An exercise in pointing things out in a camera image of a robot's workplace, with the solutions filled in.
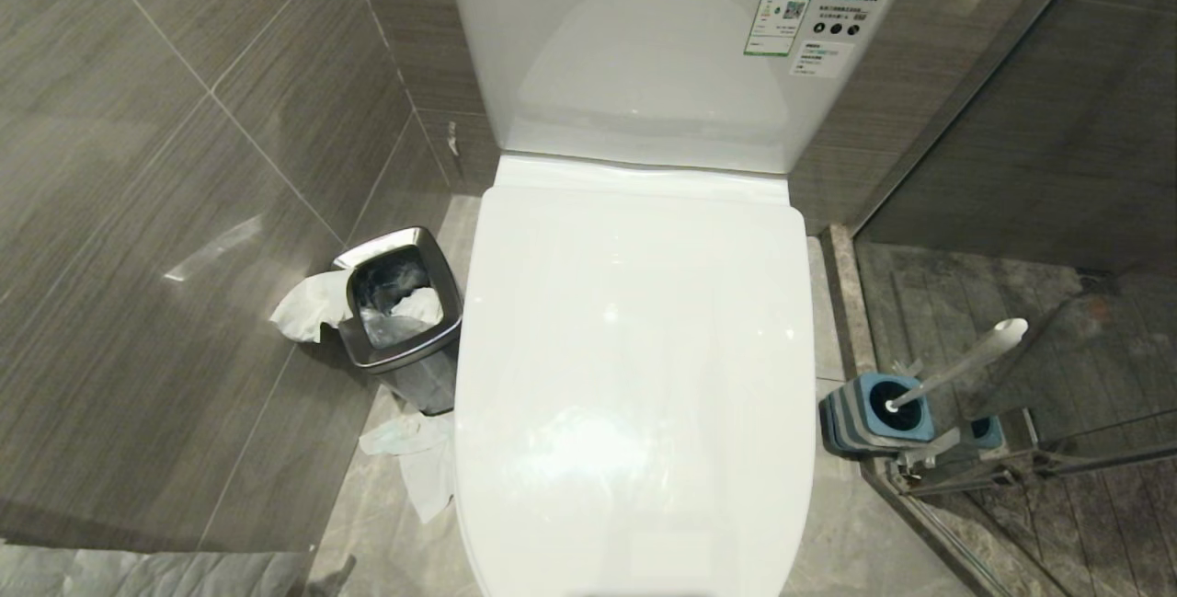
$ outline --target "green label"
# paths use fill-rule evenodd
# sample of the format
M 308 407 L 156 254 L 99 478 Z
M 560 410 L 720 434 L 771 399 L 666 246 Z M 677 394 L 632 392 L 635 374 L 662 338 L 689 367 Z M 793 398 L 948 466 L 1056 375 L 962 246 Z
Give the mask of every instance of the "green label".
M 760 0 L 744 44 L 747 57 L 789 57 L 811 0 Z

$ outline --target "trash can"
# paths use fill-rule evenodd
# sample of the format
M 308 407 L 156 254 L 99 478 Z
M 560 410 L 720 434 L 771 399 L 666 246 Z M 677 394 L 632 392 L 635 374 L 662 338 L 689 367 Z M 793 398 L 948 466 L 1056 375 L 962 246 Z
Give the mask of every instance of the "trash can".
M 432 233 L 411 227 L 340 254 L 351 268 L 347 303 L 352 318 L 339 333 L 352 363 L 386 384 L 425 416 L 453 410 L 461 332 L 461 292 Z M 433 287 L 441 320 L 426 326 L 390 314 L 401 300 Z

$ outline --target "toilet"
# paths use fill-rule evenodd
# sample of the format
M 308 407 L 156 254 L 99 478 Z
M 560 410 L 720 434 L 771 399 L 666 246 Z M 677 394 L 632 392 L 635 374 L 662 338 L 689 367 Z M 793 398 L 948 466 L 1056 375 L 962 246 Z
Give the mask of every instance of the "toilet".
M 454 409 L 485 597 L 780 592 L 816 445 L 787 174 L 893 1 L 458 0 L 503 150 Z

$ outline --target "toilet seat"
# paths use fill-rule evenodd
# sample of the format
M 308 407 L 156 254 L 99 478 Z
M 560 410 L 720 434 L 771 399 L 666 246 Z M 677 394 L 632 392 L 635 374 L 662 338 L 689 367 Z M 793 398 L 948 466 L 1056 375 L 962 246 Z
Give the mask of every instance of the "toilet seat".
M 497 185 L 464 324 L 457 505 L 486 597 L 779 592 L 813 476 L 798 212 Z

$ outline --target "toilet brush handle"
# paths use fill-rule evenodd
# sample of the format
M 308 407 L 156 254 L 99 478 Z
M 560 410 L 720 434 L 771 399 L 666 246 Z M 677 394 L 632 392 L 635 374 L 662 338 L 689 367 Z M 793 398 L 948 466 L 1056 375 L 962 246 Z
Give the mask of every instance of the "toilet brush handle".
M 898 411 L 900 406 L 917 399 L 917 397 L 924 397 L 930 391 L 951 382 L 959 374 L 970 372 L 972 370 L 979 370 L 992 363 L 993 359 L 1000 358 L 1013 346 L 1022 341 L 1022 336 L 1025 334 L 1026 329 L 1030 325 L 1026 324 L 1025 319 L 1006 319 L 993 326 L 993 330 L 989 330 L 988 333 L 977 344 L 972 345 L 972 349 L 967 350 L 952 366 L 946 367 L 940 372 L 929 376 L 918 386 L 904 392 L 902 396 L 896 397 L 886 403 L 889 411 Z

